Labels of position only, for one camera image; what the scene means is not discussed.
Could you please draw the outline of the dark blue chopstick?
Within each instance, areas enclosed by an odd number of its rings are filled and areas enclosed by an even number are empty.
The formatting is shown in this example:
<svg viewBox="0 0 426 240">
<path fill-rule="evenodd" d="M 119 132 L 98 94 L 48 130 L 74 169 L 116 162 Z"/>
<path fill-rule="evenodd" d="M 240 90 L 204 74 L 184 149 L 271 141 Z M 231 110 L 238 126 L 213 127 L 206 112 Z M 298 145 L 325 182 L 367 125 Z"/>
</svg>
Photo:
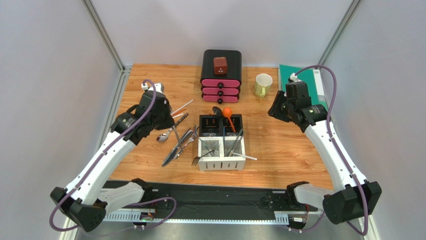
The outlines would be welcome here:
<svg viewBox="0 0 426 240">
<path fill-rule="evenodd" d="M 226 157 L 226 126 L 222 127 L 222 145 L 223 145 L 223 157 Z"/>
</svg>

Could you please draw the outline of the steel spoon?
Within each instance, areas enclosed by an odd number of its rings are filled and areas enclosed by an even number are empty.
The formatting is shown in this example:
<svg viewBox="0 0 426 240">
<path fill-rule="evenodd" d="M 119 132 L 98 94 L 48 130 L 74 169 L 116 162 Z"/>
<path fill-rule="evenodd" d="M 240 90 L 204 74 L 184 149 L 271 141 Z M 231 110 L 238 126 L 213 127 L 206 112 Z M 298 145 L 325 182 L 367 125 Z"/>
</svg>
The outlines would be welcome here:
<svg viewBox="0 0 426 240">
<path fill-rule="evenodd" d="M 157 141 L 157 142 L 159 142 L 159 143 L 162 143 L 162 142 L 167 141 L 167 140 L 168 140 L 168 138 L 169 138 L 169 136 L 170 136 L 170 133 L 171 133 L 171 132 L 172 132 L 172 131 L 170 130 L 170 131 L 167 131 L 166 133 L 160 134 L 160 135 L 156 138 L 156 141 Z"/>
</svg>

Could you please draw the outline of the white slotted utensil caddy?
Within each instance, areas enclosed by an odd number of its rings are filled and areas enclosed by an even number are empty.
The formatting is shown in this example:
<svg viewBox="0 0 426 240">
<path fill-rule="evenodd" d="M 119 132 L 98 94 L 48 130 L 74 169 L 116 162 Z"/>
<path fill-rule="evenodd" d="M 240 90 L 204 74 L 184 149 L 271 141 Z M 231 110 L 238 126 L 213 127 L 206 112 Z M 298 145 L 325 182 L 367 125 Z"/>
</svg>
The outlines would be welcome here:
<svg viewBox="0 0 426 240">
<path fill-rule="evenodd" d="M 200 171 L 242 171 L 244 169 L 246 158 L 236 155 L 228 156 L 228 152 L 236 140 L 236 136 L 225 137 L 226 157 L 224 157 L 223 152 L 222 136 L 201 137 L 201 139 L 204 140 L 210 150 L 214 150 L 214 156 L 209 154 L 199 160 L 197 165 Z M 198 156 L 202 156 L 208 152 L 206 147 L 198 139 Z M 246 155 L 244 137 L 240 139 L 233 152 Z"/>
</svg>

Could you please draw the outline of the steel table knife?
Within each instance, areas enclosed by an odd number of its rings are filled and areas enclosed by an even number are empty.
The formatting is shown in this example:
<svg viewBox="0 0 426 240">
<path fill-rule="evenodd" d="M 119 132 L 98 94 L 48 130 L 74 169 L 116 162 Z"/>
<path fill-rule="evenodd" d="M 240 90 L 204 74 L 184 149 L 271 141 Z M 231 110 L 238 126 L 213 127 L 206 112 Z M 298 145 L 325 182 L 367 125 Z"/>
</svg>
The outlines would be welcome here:
<svg viewBox="0 0 426 240">
<path fill-rule="evenodd" d="M 178 143 L 174 146 L 174 148 L 169 152 L 169 154 L 163 160 L 163 163 L 161 165 L 162 167 L 165 167 L 174 159 L 174 157 L 180 150 L 181 145 L 184 144 L 184 142 L 188 140 L 193 133 L 194 133 L 194 130 L 190 128 L 184 133 L 184 135 L 179 139 Z"/>
<path fill-rule="evenodd" d="M 194 130 L 193 129 L 188 129 L 184 135 L 181 137 L 181 144 L 183 145 L 188 139 L 189 137 L 191 137 L 194 134 Z M 172 149 L 172 151 L 166 156 L 166 158 L 164 159 L 165 162 L 172 160 L 176 155 L 176 152 Z"/>
</svg>

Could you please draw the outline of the orange plastic spoon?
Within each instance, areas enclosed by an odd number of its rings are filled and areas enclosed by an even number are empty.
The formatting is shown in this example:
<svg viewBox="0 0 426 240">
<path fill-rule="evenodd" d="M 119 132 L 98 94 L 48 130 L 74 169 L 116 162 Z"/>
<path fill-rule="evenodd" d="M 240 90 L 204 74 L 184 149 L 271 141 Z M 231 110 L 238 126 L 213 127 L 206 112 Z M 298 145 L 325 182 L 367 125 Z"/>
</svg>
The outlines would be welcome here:
<svg viewBox="0 0 426 240">
<path fill-rule="evenodd" d="M 235 132 L 236 132 L 236 129 L 235 129 L 234 123 L 233 123 L 233 121 L 232 121 L 232 119 L 231 119 L 231 117 L 232 117 L 232 115 L 233 115 L 233 111 L 231 110 L 231 108 L 229 108 L 229 107 L 225 107 L 225 108 L 223 109 L 223 111 L 222 111 L 222 114 L 223 114 L 223 116 L 224 116 L 225 118 L 227 118 L 227 119 L 228 119 L 229 124 L 230 124 L 230 126 L 231 126 L 231 129 L 232 129 L 232 131 L 235 133 Z"/>
</svg>

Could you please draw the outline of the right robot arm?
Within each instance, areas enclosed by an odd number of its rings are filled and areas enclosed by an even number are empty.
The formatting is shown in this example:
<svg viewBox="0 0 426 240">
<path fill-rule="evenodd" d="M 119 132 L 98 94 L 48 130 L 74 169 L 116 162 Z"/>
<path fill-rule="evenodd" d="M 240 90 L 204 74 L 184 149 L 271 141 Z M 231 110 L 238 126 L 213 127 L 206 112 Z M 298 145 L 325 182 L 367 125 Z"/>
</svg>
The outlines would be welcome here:
<svg viewBox="0 0 426 240">
<path fill-rule="evenodd" d="M 378 182 L 370 182 L 355 166 L 336 135 L 326 108 L 312 103 L 307 83 L 287 83 L 284 91 L 277 92 L 268 115 L 301 129 L 316 148 L 332 180 L 332 190 L 307 181 L 288 185 L 292 204 L 321 209 L 335 225 L 360 218 L 367 221 L 382 188 Z"/>
</svg>

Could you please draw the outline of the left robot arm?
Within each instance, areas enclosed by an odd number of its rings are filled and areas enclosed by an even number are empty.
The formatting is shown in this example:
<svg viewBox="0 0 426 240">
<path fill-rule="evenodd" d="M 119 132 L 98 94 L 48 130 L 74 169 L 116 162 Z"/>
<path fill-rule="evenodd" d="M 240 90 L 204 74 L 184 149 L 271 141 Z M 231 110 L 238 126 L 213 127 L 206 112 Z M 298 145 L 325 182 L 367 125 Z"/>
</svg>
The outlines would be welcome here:
<svg viewBox="0 0 426 240">
<path fill-rule="evenodd" d="M 61 211 L 77 227 L 86 232 L 96 229 L 105 216 L 126 206 L 133 206 L 150 194 L 152 186 L 140 178 L 122 187 L 102 192 L 105 183 L 123 158 L 153 130 L 169 129 L 175 124 L 168 99 L 162 90 L 145 91 L 139 104 L 118 115 L 110 127 L 105 141 L 87 166 L 65 188 L 55 187 L 50 198 L 56 204 L 54 215 Z"/>
</svg>

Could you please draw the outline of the teal chopstick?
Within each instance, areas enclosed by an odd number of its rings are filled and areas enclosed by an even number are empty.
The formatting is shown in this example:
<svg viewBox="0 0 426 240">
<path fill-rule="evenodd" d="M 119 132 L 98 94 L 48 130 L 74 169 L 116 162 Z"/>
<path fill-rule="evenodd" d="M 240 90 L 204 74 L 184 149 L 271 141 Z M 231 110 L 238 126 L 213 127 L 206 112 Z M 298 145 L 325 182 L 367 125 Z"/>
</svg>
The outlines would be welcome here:
<svg viewBox="0 0 426 240">
<path fill-rule="evenodd" d="M 237 135 L 237 137 L 236 137 L 236 140 L 234 141 L 234 143 L 233 143 L 233 145 L 232 145 L 232 147 L 230 148 L 230 151 L 229 151 L 229 153 L 228 153 L 228 156 L 229 156 L 229 157 L 231 156 L 232 152 L 236 149 L 236 147 L 237 147 L 238 143 L 240 142 L 241 138 L 243 137 L 243 133 L 244 133 L 244 130 L 243 130 L 243 129 L 240 129 L 240 131 L 239 131 L 239 133 L 238 133 L 238 135 Z"/>
</svg>

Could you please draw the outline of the pale yellow mug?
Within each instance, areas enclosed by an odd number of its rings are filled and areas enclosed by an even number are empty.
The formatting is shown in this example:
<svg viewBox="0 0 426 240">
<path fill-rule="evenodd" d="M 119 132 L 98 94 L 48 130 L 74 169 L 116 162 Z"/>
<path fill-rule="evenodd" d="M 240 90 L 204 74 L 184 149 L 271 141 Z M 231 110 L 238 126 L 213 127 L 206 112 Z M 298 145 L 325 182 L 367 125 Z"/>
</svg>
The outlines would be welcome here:
<svg viewBox="0 0 426 240">
<path fill-rule="evenodd" d="M 258 74 L 255 78 L 254 94 L 259 98 L 264 98 L 273 84 L 273 78 L 266 73 Z"/>
</svg>

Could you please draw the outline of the steel fork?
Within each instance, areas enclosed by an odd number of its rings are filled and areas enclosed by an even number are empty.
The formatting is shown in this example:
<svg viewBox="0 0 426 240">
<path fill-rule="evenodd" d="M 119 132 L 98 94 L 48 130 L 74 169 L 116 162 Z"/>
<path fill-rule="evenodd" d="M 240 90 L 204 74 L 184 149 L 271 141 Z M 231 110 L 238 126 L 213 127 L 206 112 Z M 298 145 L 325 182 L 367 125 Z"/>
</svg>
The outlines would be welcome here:
<svg viewBox="0 0 426 240">
<path fill-rule="evenodd" d="M 177 131 L 177 127 L 175 127 L 175 125 L 173 125 L 172 129 L 173 129 L 173 131 L 175 133 L 176 140 L 177 140 L 177 144 L 173 148 L 173 150 L 175 151 L 175 154 L 177 154 L 179 150 L 182 150 L 183 146 L 182 146 L 182 143 L 181 143 L 181 138 L 180 138 L 179 133 Z"/>
</svg>

